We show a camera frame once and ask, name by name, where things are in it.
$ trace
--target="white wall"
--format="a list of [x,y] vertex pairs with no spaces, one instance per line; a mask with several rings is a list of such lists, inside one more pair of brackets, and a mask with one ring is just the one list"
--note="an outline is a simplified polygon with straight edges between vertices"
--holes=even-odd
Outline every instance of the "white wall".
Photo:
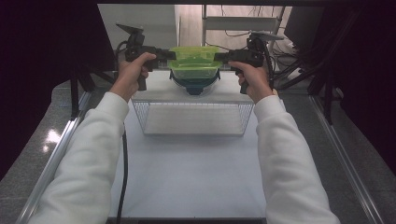
[[160,49],[177,46],[178,15],[174,5],[98,4],[98,7],[113,49],[129,37],[116,23],[144,29],[146,46]]

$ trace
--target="person's right hand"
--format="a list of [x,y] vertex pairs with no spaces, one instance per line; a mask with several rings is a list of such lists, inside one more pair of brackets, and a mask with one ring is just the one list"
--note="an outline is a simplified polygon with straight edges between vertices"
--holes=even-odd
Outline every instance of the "person's right hand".
[[228,62],[232,67],[239,68],[244,74],[238,74],[239,85],[245,80],[248,83],[247,95],[257,104],[262,98],[274,95],[268,84],[268,76],[263,67],[253,67],[247,63]]

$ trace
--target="person's left hand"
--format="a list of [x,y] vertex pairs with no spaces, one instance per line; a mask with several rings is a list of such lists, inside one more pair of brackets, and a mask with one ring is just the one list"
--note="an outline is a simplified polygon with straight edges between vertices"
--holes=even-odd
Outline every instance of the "person's left hand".
[[142,75],[145,78],[149,76],[149,70],[143,64],[155,58],[155,54],[146,52],[131,63],[121,62],[119,66],[119,77],[110,89],[110,92],[116,93],[128,102],[139,89],[139,85],[137,84],[139,76]]

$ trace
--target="gray floor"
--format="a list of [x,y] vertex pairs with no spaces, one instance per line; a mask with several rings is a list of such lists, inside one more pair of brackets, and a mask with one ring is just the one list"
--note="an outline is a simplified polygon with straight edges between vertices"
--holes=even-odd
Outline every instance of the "gray floor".
[[[103,92],[109,88],[109,85],[102,79],[97,77],[94,79],[98,88],[93,93],[92,106],[97,104]],[[334,153],[334,148],[323,131],[314,107],[307,94],[304,93],[306,83],[309,83],[309,80],[288,91],[281,92],[280,96],[288,111],[295,117],[301,132],[311,147],[322,184],[329,195],[331,209],[339,216],[342,223],[369,223],[361,203]],[[56,139],[50,140],[49,133],[61,134],[70,119],[70,102],[68,82],[53,90],[52,103],[47,114],[41,120],[22,154],[0,182],[0,223],[14,223],[20,214],[56,145]],[[337,101],[332,104],[332,119],[334,129],[362,181],[374,198],[385,223],[394,222],[396,220],[395,175],[346,116]]]

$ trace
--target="person's right arm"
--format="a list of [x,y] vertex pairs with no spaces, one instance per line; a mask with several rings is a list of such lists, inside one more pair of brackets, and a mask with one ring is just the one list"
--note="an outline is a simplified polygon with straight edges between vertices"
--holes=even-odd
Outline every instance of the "person's right arm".
[[273,95],[263,68],[230,62],[244,71],[239,83],[256,104],[259,159],[268,223],[339,223],[329,208],[326,191],[308,144],[291,114]]

